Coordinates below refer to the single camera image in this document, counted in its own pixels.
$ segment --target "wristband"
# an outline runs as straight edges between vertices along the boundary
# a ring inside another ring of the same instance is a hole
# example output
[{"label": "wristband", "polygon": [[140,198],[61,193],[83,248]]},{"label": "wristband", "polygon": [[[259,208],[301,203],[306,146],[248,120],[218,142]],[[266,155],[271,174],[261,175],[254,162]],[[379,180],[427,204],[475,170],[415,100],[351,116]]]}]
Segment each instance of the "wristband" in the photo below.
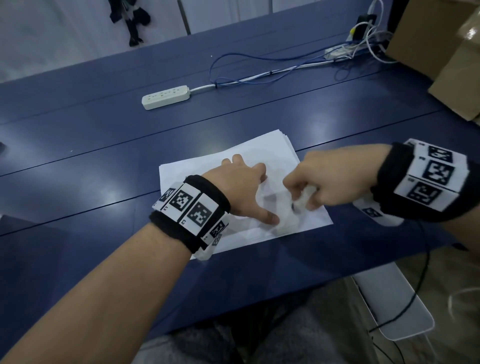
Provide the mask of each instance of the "wristband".
[{"label": "wristband", "polygon": [[150,221],[178,239],[201,260],[208,259],[229,223],[230,202],[206,178],[174,183],[152,206]]},{"label": "wristband", "polygon": [[480,202],[480,166],[463,154],[409,139],[393,143],[371,188],[382,212],[441,222]]}]

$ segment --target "paper sheet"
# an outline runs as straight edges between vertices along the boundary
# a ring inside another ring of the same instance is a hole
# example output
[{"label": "paper sheet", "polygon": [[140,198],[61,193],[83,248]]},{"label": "paper sheet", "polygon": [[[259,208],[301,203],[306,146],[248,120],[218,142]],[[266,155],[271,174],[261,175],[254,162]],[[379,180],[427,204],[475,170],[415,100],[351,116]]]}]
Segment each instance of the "paper sheet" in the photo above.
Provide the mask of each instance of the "paper sheet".
[{"label": "paper sheet", "polygon": [[260,185],[256,199],[260,206],[280,217],[280,224],[273,227],[252,218],[231,216],[230,224],[224,231],[215,254],[333,223],[324,207],[314,212],[307,210],[300,214],[292,212],[291,196],[282,181],[300,161],[288,137],[279,130],[261,135],[223,152],[162,164],[159,167],[161,192],[163,193],[174,182],[183,181],[188,175],[201,175],[218,167],[223,159],[231,160],[234,154],[241,154],[250,167],[259,162],[265,163],[268,178]]}]

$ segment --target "hand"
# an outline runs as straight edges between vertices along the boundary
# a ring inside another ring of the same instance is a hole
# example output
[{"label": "hand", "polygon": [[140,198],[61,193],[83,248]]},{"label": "hand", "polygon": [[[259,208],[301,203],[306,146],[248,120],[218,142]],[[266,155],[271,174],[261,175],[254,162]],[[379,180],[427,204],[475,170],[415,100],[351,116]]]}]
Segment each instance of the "hand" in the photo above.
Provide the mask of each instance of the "hand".
[{"label": "hand", "polygon": [[283,179],[283,184],[293,201],[300,197],[307,184],[316,186],[317,192],[307,203],[310,211],[322,205],[355,201],[377,184],[378,170],[390,148],[385,144],[369,144],[309,152]]},{"label": "hand", "polygon": [[258,186],[266,180],[266,166],[263,163],[249,167],[240,154],[222,161],[202,176],[213,183],[230,202],[232,215],[255,218],[265,224],[277,225],[280,219],[274,213],[258,206],[255,200]]}]

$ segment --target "black wristband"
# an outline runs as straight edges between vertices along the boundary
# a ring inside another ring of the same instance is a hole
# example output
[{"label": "black wristband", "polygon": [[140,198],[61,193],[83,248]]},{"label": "black wristband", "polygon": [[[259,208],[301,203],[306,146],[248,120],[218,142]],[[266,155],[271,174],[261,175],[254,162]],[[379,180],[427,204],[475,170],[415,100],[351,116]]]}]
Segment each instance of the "black wristband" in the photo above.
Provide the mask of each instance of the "black wristband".
[{"label": "black wristband", "polygon": [[[184,183],[187,183],[191,187],[199,190],[200,194],[198,194],[195,199],[192,199],[187,203],[182,215],[178,219],[172,219],[163,212],[155,210],[150,214],[150,221],[171,238],[180,240],[192,252],[192,254],[194,254],[199,250],[199,248],[204,250],[207,248],[208,244],[202,240],[202,237],[208,234],[210,230],[214,231],[212,232],[212,236],[215,238],[226,227],[226,224],[223,223],[221,219],[225,213],[230,212],[230,202],[214,184],[202,176],[188,176]],[[175,198],[177,192],[170,193],[165,198],[166,194],[168,194],[168,190],[159,199],[159,202],[161,202],[161,204],[164,206],[166,206],[172,199]],[[201,226],[200,232],[195,235],[182,226],[181,223],[185,221],[185,215],[187,211],[192,206],[198,204],[198,200],[203,194],[207,195],[214,202],[216,202],[218,207],[215,209],[215,211],[211,212],[208,220],[204,223],[204,225]]]},{"label": "black wristband", "polygon": [[457,218],[480,203],[480,165],[468,161],[468,176],[459,196],[443,211],[412,201],[394,193],[406,176],[414,159],[414,148],[410,145],[393,143],[390,153],[380,167],[377,185],[371,188],[373,199],[380,204],[382,212],[401,218],[442,222]]}]

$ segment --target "blue table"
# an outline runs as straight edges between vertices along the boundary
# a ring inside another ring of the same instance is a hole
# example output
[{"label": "blue table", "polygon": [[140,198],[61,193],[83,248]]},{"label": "blue table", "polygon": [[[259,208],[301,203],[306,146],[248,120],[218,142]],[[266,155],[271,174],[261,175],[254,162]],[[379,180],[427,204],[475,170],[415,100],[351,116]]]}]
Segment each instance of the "blue table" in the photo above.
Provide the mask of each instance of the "blue table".
[{"label": "blue table", "polygon": [[[480,160],[479,128],[428,95],[428,79],[368,56],[151,111],[141,105],[151,92],[206,84],[212,59],[226,52],[288,57],[340,42],[369,3],[325,0],[1,84],[0,357],[147,222],[162,163],[275,129],[300,159],[414,137]],[[214,72],[273,67],[232,57]],[[384,228],[351,205],[328,211],[334,225],[190,262],[150,337],[424,249],[414,223]],[[453,242],[434,225],[426,231],[432,247]]]}]

